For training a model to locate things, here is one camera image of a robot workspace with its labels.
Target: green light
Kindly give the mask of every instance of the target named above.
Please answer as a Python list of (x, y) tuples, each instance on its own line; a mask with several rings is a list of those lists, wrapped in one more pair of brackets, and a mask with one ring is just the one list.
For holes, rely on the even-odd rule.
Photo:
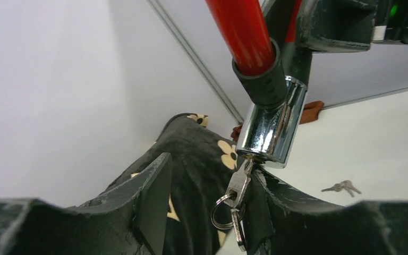
[(392, 6), (392, 8), (390, 9), (390, 18), (393, 18), (393, 16), (395, 16), (395, 14), (396, 14), (396, 9), (398, 9), (398, 5), (397, 5), (397, 4), (394, 4), (394, 5)]

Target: black rubber sleeve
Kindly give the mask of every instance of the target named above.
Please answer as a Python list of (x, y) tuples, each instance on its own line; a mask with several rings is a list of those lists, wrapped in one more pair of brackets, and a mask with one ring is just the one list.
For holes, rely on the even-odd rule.
[(271, 44), (276, 54), (274, 64), (265, 73), (257, 76), (247, 76), (240, 73), (234, 60), (232, 68), (235, 75), (248, 93), (251, 101), (262, 109), (279, 107), (287, 96), (288, 88), (285, 74), (281, 65), (281, 54), (277, 43), (271, 39)]

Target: brown object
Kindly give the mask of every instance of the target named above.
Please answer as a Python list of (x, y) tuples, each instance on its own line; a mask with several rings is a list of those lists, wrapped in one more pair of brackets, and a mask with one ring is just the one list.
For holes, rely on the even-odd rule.
[[(300, 124), (309, 123), (318, 120), (318, 114), (325, 103), (322, 101), (315, 101), (304, 105), (303, 114), (301, 115)], [(243, 123), (232, 129), (231, 138), (234, 142), (239, 140), (240, 131), (242, 131)]]

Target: floral pattern mat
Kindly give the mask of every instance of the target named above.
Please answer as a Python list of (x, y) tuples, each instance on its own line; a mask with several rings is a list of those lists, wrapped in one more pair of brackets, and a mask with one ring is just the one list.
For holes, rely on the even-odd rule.
[[(202, 114), (174, 116), (156, 143), (107, 188), (133, 178), (160, 154), (171, 154), (173, 175), (163, 254), (216, 254), (226, 239), (228, 231), (213, 227), (210, 210), (224, 195), (242, 159), (237, 157), (235, 142), (206, 129), (208, 121)], [(216, 212), (220, 222), (230, 221), (225, 209)]]

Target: key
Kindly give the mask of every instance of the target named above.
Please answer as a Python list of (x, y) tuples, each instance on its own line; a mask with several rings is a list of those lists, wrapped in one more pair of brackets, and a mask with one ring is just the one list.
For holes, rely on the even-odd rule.
[(243, 162), (237, 172), (232, 174), (229, 185), (226, 189), (226, 194), (235, 194), (235, 199), (227, 199), (224, 201), (225, 204), (231, 208), (235, 208), (237, 211), (243, 206), (243, 200), (248, 188), (248, 184), (251, 181), (251, 170), (253, 166), (253, 161), (247, 159)]
[(343, 189), (346, 190), (352, 198), (354, 198), (354, 193), (350, 188), (348, 188), (347, 186), (343, 186)]
[(324, 190), (321, 190), (322, 192), (326, 192), (326, 191), (335, 191), (335, 192), (340, 192), (343, 189), (342, 184), (340, 183), (336, 183), (334, 184), (334, 186), (332, 186), (331, 188), (327, 188)]
[(353, 183), (350, 180), (345, 180), (345, 181), (341, 182), (341, 184), (344, 185), (345, 189), (348, 191), (348, 193), (352, 197), (354, 197), (354, 193), (352, 191), (356, 192), (357, 194), (362, 194), (362, 192), (360, 190), (356, 189), (353, 186)]
[(235, 239), (237, 240), (237, 245), (241, 251), (246, 251), (245, 236), (243, 233), (243, 228), (241, 225), (241, 220), (239, 219), (239, 214), (235, 208), (231, 209), (231, 219), (234, 225)]

